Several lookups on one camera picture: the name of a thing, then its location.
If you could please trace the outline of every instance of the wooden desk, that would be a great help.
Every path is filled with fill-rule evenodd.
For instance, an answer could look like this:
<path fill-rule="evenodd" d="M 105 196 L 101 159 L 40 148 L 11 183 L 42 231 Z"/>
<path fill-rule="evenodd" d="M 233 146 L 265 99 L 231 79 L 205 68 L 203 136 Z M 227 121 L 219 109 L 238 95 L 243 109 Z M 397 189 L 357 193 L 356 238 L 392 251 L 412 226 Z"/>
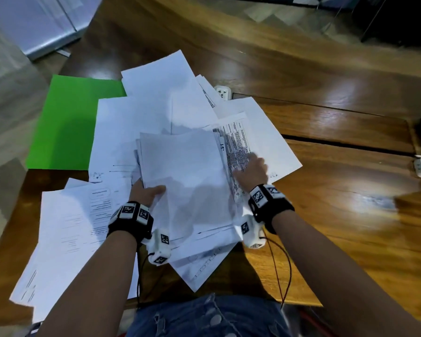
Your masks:
<path fill-rule="evenodd" d="M 309 41 L 284 35 L 187 0 L 103 0 L 62 73 L 119 79 L 124 68 L 182 49 L 194 72 L 212 83 L 229 84 L 246 94 L 316 105 L 259 100 L 281 133 L 297 139 L 288 142 L 303 163 L 276 185 L 304 219 L 421 319 L 421 179 L 415 177 L 412 158 L 407 156 L 412 148 L 405 124 L 394 118 L 320 107 L 407 113 L 421 101 L 421 65 L 411 55 L 401 64 L 397 63 L 400 58 L 391 59 L 387 52 L 368 55 L 362 49 L 327 42 L 319 43 L 321 49 L 335 53 L 336 59 L 318 56 L 309 49 Z M 355 58 L 364 65 L 355 66 Z M 68 177 L 87 180 L 87 172 L 27 173 L 0 239 L 0 325 L 30 321 L 31 309 L 14 305 L 8 298 L 37 242 L 41 192 L 63 188 Z M 285 287 L 286 260 L 277 249 L 275 258 Z M 297 270 L 293 272 L 287 302 L 318 305 Z M 210 291 L 279 299 L 269 249 L 236 248 L 196 294 L 169 266 L 147 264 L 142 285 L 142 302 L 185 300 Z"/>

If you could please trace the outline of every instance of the left hand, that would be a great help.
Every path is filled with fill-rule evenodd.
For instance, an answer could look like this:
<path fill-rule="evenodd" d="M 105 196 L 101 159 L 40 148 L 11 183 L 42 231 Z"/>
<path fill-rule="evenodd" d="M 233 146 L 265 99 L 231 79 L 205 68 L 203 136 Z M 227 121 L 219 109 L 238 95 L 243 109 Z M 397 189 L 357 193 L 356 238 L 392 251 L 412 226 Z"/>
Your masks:
<path fill-rule="evenodd" d="M 131 187 L 129 201 L 136 201 L 144 206 L 150 207 L 153 203 L 154 197 L 156 195 L 162 195 L 165 192 L 165 189 L 165 186 L 156 186 L 145 189 L 142 179 L 138 179 Z"/>

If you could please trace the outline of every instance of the paper pile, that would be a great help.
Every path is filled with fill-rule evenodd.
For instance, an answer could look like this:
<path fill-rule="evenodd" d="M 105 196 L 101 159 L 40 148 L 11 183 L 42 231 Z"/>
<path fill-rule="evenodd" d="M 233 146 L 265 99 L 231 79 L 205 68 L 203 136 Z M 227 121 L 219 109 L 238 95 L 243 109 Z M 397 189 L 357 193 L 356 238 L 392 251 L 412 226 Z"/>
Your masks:
<path fill-rule="evenodd" d="M 122 76 L 127 96 L 98 101 L 90 183 L 43 193 L 39 243 L 10 298 L 34 306 L 34 322 L 104 241 L 139 177 L 145 187 L 167 187 L 151 207 L 153 228 L 168 230 L 169 263 L 197 291 L 242 241 L 250 211 L 232 172 L 243 170 L 247 153 L 264 157 L 269 182 L 301 167 L 253 98 L 223 101 L 181 51 Z M 136 259 L 129 297 L 137 277 Z"/>

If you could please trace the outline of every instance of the button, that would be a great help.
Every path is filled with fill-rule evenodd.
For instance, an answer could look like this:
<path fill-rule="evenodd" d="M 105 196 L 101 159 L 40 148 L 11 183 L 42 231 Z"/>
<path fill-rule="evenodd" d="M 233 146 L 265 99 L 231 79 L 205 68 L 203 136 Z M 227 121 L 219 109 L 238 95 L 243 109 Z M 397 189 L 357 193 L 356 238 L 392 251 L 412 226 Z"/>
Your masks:
<path fill-rule="evenodd" d="M 221 323 L 221 316 L 220 315 L 215 315 L 211 318 L 210 320 L 210 326 L 214 326 L 214 325 L 218 325 Z"/>

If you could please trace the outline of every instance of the hand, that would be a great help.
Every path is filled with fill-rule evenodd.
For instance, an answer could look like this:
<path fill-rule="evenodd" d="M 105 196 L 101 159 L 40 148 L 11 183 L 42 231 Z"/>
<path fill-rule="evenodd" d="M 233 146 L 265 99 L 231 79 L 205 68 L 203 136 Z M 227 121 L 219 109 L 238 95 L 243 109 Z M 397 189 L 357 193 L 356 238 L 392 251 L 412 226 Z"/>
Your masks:
<path fill-rule="evenodd" d="M 129 201 L 136 201 L 144 206 L 151 206 L 153 203 L 154 197 L 156 195 L 161 195 L 165 192 L 165 186 L 157 186 L 153 188 L 144 188 L 144 184 L 141 179 L 138 179 L 137 182 L 131 187 L 131 192 L 129 194 Z"/>
<path fill-rule="evenodd" d="M 235 170 L 232 173 L 241 188 L 247 193 L 259 184 L 266 184 L 268 182 L 268 166 L 265 164 L 265 160 L 258 158 L 256 154 L 250 154 L 249 157 L 250 160 L 244 172 Z"/>

